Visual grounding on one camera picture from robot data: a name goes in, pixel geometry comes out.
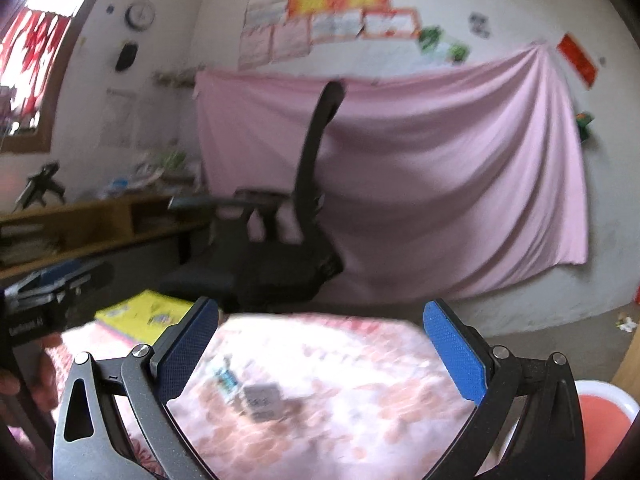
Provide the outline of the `person's left hand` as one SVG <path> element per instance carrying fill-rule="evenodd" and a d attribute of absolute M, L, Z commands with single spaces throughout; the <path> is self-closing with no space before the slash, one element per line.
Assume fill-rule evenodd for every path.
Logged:
<path fill-rule="evenodd" d="M 58 406 L 56 369 L 47 350 L 58 348 L 63 343 L 59 333 L 43 337 L 37 344 L 37 378 L 29 385 L 29 391 L 40 411 L 50 412 Z M 21 390 L 20 382 L 7 370 L 1 371 L 1 393 L 16 396 Z"/>

